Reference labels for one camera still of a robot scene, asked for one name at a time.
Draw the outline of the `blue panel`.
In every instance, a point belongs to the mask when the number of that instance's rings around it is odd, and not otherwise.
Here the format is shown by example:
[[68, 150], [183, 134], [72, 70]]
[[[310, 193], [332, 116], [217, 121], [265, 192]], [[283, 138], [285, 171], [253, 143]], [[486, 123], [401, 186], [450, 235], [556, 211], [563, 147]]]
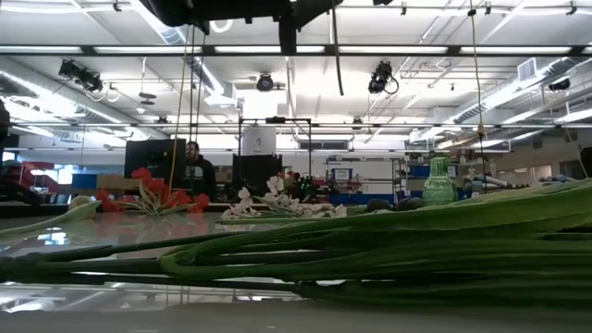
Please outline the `blue panel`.
[[73, 174], [71, 188], [73, 190], [95, 190], [97, 188], [97, 175]]

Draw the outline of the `red artificial flower bunch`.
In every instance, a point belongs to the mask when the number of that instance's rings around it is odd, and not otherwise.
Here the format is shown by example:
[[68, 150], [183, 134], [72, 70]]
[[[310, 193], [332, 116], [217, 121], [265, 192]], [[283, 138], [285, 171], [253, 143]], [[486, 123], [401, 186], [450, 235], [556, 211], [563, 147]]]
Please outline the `red artificial flower bunch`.
[[279, 290], [394, 307], [592, 308], [592, 179], [411, 211], [295, 219], [142, 243], [0, 257], [0, 283]]
[[106, 189], [100, 189], [96, 199], [102, 203], [104, 212], [135, 210], [150, 216], [165, 216], [180, 211], [202, 213], [210, 204], [206, 194], [190, 196], [184, 190], [173, 191], [162, 179], [154, 179], [147, 168], [134, 170], [131, 176], [140, 182], [140, 194], [124, 195], [122, 199], [116, 200], [110, 197]]

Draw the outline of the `red cart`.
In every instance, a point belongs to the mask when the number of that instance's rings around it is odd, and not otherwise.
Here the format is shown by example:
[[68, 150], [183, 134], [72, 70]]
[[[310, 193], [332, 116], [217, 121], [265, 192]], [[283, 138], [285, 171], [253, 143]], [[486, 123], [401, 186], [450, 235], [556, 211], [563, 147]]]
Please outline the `red cart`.
[[20, 162], [7, 168], [8, 178], [21, 187], [42, 194], [56, 194], [60, 185], [49, 174], [54, 164], [47, 162]]

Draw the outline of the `black overhead frame beam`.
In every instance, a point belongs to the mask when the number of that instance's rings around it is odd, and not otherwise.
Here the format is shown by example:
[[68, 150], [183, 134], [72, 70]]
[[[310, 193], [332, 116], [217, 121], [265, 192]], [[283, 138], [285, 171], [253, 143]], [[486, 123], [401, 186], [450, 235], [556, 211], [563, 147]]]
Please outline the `black overhead frame beam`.
[[[280, 56], [278, 45], [26, 45], [0, 44], [2, 56]], [[446, 57], [528, 57], [592, 56], [592, 44], [586, 45], [430, 45], [430, 44], [305, 44], [296, 48], [296, 56], [446, 56]]]

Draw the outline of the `white cylindrical tank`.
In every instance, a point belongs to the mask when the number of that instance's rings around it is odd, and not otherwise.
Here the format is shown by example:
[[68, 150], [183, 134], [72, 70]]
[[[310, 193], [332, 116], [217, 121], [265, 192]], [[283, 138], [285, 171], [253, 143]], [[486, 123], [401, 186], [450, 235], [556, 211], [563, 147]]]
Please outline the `white cylindrical tank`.
[[275, 128], [253, 126], [241, 135], [241, 153], [244, 155], [269, 155], [277, 149]]

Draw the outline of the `small black monitor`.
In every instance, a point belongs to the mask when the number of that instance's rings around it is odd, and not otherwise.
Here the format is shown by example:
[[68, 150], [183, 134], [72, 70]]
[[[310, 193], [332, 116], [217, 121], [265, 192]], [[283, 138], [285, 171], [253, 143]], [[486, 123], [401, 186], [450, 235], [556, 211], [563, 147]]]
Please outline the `small black monitor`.
[[232, 156], [232, 184], [239, 190], [263, 196], [269, 192], [267, 182], [282, 170], [282, 156], [277, 154]]

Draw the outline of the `white artificial flower bunch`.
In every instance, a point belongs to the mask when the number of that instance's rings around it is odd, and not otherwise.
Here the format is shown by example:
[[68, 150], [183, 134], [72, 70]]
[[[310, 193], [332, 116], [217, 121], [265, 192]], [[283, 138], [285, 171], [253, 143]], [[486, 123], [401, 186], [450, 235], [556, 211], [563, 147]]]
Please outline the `white artificial flower bunch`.
[[263, 196], [251, 194], [246, 187], [239, 190], [240, 201], [232, 204], [221, 216], [222, 220], [247, 218], [324, 218], [346, 217], [347, 208], [323, 206], [320, 203], [303, 203], [288, 194], [287, 185], [294, 185], [281, 176], [273, 176], [267, 182], [267, 192]]

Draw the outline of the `black metal frame stand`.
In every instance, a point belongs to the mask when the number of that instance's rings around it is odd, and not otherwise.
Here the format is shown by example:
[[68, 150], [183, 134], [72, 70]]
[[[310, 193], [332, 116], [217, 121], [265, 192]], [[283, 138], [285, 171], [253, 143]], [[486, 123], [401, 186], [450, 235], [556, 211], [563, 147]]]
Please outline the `black metal frame stand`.
[[[274, 123], [283, 123], [283, 122], [292, 121], [292, 120], [298, 121], [298, 122], [300, 122], [300, 121], [309, 121], [309, 122], [312, 122], [312, 120], [310, 118], [293, 118], [293, 117], [278, 117], [278, 116], [266, 117], [266, 118], [244, 118], [244, 117], [240, 117], [239, 118], [239, 122], [249, 121], [249, 120], [255, 120], [255, 121], [262, 120], [262, 121], [267, 122], [267, 123], [272, 123], [272, 122], [274, 122]], [[243, 127], [243, 128], [238, 128], [238, 151], [235, 154], [237, 154], [237, 155], [244, 155], [244, 154], [241, 153], [241, 135], [242, 135], [242, 133], [246, 129], [248, 129], [250, 127], [253, 127], [253, 126], [259, 126], [259, 125], [251, 125], [251, 126], [246, 126], [246, 127]], [[275, 128], [276, 129], [276, 133], [277, 133], [277, 149], [276, 149], [276, 152], [274, 154], [277, 154], [277, 155], [281, 155], [282, 156], [281, 151], [278, 148], [278, 130], [282, 130], [282, 129], [296, 130], [298, 128], [278, 128], [278, 127], [270, 127], [270, 128]], [[309, 165], [308, 165], [308, 171], [311, 171], [312, 170], [312, 164], [311, 164], [311, 159], [312, 159], [312, 129], [302, 129], [302, 131], [305, 131], [306, 134], [308, 135], [308, 144], [309, 144], [308, 151], [307, 151], [307, 153], [308, 153], [308, 163], [309, 163]], [[280, 172], [283, 172], [283, 171], [284, 171], [284, 167], [283, 167], [283, 156], [282, 156], [282, 170]]]

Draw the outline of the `person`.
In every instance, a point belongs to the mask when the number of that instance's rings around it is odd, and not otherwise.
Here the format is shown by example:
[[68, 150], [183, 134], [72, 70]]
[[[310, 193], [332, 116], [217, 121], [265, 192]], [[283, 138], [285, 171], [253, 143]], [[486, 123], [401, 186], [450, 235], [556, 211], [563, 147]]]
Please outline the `person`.
[[197, 142], [186, 144], [186, 178], [195, 194], [206, 195], [211, 202], [216, 198], [216, 173], [213, 164], [200, 154]]

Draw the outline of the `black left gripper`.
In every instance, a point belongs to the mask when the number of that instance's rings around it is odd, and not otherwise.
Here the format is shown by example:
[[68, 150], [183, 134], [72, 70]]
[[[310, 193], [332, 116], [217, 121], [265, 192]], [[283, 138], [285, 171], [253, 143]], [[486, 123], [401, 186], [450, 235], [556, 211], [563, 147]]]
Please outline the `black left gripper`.
[[192, 21], [254, 19], [295, 20], [302, 28], [318, 16], [331, 11], [343, 0], [192, 0]]

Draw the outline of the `green glass vase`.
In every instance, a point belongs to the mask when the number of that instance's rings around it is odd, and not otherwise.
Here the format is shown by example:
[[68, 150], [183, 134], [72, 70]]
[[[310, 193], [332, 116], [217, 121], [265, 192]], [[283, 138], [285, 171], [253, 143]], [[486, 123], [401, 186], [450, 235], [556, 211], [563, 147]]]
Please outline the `green glass vase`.
[[446, 157], [433, 157], [430, 160], [429, 177], [425, 180], [422, 199], [425, 206], [451, 204], [458, 200], [456, 186], [448, 170]]

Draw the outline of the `large black monitor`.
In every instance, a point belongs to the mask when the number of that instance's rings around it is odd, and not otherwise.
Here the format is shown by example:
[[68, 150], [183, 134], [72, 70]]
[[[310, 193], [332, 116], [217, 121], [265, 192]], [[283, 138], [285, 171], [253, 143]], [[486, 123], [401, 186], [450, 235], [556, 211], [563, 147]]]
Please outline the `large black monitor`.
[[185, 148], [184, 139], [127, 142], [124, 175], [131, 178], [135, 170], [143, 167], [154, 178], [168, 181], [171, 170], [174, 170], [173, 179], [181, 179], [186, 169]]

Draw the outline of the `cardboard box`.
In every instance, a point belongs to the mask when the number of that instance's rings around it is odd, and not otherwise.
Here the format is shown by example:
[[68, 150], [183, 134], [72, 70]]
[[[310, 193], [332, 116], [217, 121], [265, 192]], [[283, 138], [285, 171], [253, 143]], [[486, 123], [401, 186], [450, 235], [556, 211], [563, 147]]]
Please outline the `cardboard box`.
[[104, 190], [138, 190], [140, 179], [127, 179], [118, 174], [99, 174], [96, 180], [96, 187]]

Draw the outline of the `white shelving unit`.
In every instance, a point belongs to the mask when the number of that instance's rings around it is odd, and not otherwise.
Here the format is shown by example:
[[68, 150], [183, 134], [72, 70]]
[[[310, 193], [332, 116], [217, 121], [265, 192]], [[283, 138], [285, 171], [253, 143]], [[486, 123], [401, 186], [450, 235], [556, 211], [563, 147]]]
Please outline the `white shelving unit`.
[[392, 157], [330, 156], [327, 183], [340, 193], [395, 194], [401, 188], [401, 160]]

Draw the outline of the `distant black frame beam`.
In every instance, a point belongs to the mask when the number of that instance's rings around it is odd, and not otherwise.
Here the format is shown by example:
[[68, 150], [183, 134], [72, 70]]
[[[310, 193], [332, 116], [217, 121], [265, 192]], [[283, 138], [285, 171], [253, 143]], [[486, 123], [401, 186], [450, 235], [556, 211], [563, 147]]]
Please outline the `distant black frame beam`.
[[[477, 129], [476, 124], [440, 124], [440, 123], [314, 123], [309, 121], [286, 121], [283, 123], [267, 123], [262, 120], [249, 120], [229, 123], [76, 123], [76, 122], [17, 122], [10, 123], [10, 127], [37, 127], [37, 128], [139, 128], [139, 129], [238, 129], [251, 125], [278, 128], [302, 128], [302, 129]], [[558, 130], [581, 129], [592, 130], [592, 123], [556, 122], [549, 124], [484, 124], [486, 130]]]

